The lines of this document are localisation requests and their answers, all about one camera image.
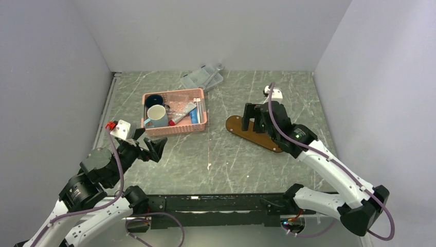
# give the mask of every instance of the pink basket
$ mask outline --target pink basket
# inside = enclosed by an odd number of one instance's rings
[[[203,106],[203,122],[202,123],[191,123],[191,117],[189,114],[185,116],[180,122],[178,122],[174,126],[168,126],[168,127],[160,127],[160,128],[146,128],[146,133],[149,136],[158,136],[158,135],[172,135],[172,134],[180,134],[180,133],[188,133],[188,132],[194,132],[194,131],[204,131],[206,127],[207,122],[207,113],[206,113],[206,107],[204,102],[204,92],[203,89],[186,89],[186,90],[176,90],[176,91],[166,91],[166,92],[158,92],[158,93],[149,93],[144,94],[142,96],[142,107],[145,107],[145,101],[146,98],[150,95],[160,95],[163,97],[163,101],[165,104],[168,104],[170,108],[177,109],[179,105],[175,102],[169,101],[170,98],[174,97],[181,97],[184,96],[186,101],[193,102],[194,98],[200,98],[202,101]],[[144,118],[141,119],[141,128],[144,127]]]

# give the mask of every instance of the brown wooden board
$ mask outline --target brown wooden board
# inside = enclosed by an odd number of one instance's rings
[[[271,138],[265,133],[256,133],[253,131],[253,122],[250,121],[248,124],[248,130],[242,131],[242,117],[241,116],[230,116],[226,120],[226,129],[246,140],[249,140],[252,143],[256,143],[259,146],[262,146],[266,149],[271,150],[272,152],[281,153],[282,150],[275,144]]]

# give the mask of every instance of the marble tabletop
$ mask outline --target marble tabletop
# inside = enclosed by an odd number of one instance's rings
[[[188,73],[122,73],[110,119],[140,126],[143,94],[183,89],[179,79]],[[221,75],[224,81],[205,93],[205,131],[167,136],[161,161],[137,160],[124,175],[125,186],[139,185],[148,194],[284,192],[294,183],[334,191],[312,168],[289,154],[271,152],[225,128],[229,116],[242,116],[245,103],[262,103],[262,90],[275,81],[291,121],[308,126],[335,153],[312,73],[224,70]]]

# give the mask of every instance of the light blue mug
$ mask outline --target light blue mug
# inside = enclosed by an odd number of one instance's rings
[[[156,104],[147,110],[147,119],[144,121],[146,128],[159,128],[168,126],[168,115],[165,107]],[[146,126],[148,122],[151,122],[152,126]]]

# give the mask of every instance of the white wall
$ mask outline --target white wall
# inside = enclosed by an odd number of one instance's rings
[[[435,245],[435,40],[435,1],[354,0],[315,70],[341,160],[391,192],[375,246]]]
[[[112,71],[313,71],[351,0],[75,2]]]
[[[1,246],[28,240],[79,170],[111,76],[72,1],[2,1]]]

